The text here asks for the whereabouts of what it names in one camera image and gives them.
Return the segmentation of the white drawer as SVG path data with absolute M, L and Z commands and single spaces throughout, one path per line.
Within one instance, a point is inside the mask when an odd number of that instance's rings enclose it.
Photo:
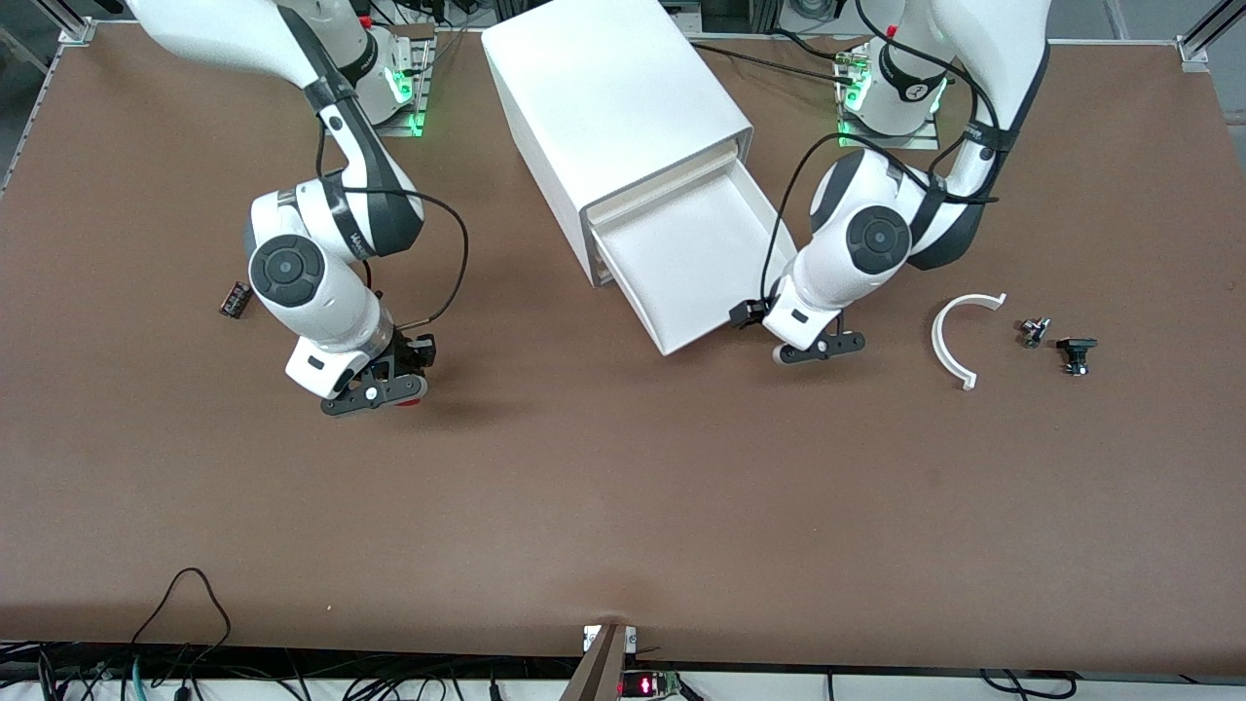
M 773 234 L 776 212 L 735 154 L 677 166 L 592 205 L 587 223 L 664 356 L 726 324 L 796 256 L 787 227 Z

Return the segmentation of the white drawer cabinet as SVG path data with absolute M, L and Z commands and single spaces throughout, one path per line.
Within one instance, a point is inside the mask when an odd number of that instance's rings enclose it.
M 659 0 L 548 0 L 481 44 L 516 148 L 589 283 L 589 209 L 700 154 L 743 161 L 753 125 Z

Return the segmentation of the white curved plastic arc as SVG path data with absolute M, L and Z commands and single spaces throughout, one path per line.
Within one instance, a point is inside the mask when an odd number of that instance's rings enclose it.
M 934 359 L 938 360 L 944 371 L 951 374 L 954 379 L 958 379 L 961 388 L 964 391 L 971 391 L 977 387 L 977 374 L 969 371 L 966 365 L 959 364 L 949 350 L 944 334 L 946 319 L 954 310 L 954 308 L 976 306 L 988 308 L 991 311 L 997 311 L 1006 304 L 1007 299 L 1007 293 L 1001 293 L 998 296 L 987 296 L 987 294 L 966 294 L 966 296 L 953 298 L 949 303 L 946 303 L 944 308 L 942 308 L 942 310 L 939 310 L 939 313 L 934 316 L 934 320 L 932 320 L 930 336 L 932 351 L 934 351 Z

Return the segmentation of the circuit board with red display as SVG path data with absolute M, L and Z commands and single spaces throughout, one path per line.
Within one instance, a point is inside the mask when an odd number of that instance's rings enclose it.
M 682 697 L 682 681 L 672 671 L 624 671 L 617 685 L 617 694 L 621 701 L 664 701 Z

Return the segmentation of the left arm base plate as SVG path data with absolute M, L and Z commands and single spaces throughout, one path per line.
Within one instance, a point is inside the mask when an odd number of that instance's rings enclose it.
M 863 137 L 885 148 L 934 149 L 939 144 L 937 115 L 939 98 L 907 102 L 885 93 L 849 92 L 839 106 L 839 125 L 849 134 Z

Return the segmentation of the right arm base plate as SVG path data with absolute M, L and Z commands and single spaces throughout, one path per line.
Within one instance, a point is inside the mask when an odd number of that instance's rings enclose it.
M 378 133 L 392 137 L 422 136 L 430 97 L 434 59 L 437 57 L 439 40 L 432 37 L 410 39 L 388 35 L 380 44 L 378 70 L 373 83 L 385 120 L 378 123 Z

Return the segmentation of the aluminium frame profile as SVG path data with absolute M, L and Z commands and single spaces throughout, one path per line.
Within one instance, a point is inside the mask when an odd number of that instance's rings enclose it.
M 1177 54 L 1184 65 L 1207 64 L 1207 49 L 1246 17 L 1246 0 L 1216 0 L 1187 32 L 1177 36 Z
M 96 22 L 93 17 L 76 12 L 69 0 L 46 0 L 46 12 L 59 25 L 59 44 L 67 46 L 86 46 L 93 39 Z

